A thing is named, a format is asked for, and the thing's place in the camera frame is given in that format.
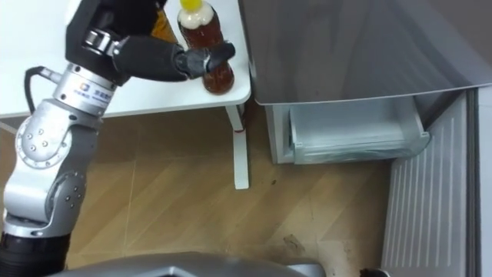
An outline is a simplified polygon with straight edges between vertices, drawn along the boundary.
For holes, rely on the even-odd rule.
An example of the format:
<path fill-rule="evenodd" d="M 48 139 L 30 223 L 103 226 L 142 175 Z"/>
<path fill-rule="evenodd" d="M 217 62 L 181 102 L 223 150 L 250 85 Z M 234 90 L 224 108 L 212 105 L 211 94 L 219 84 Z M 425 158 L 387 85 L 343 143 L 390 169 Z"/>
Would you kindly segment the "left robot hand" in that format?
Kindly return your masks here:
<path fill-rule="evenodd" d="M 185 50 L 151 35 L 165 1 L 70 1 L 65 58 L 122 86 L 131 77 L 159 82 L 199 78 L 234 57 L 230 42 Z"/>

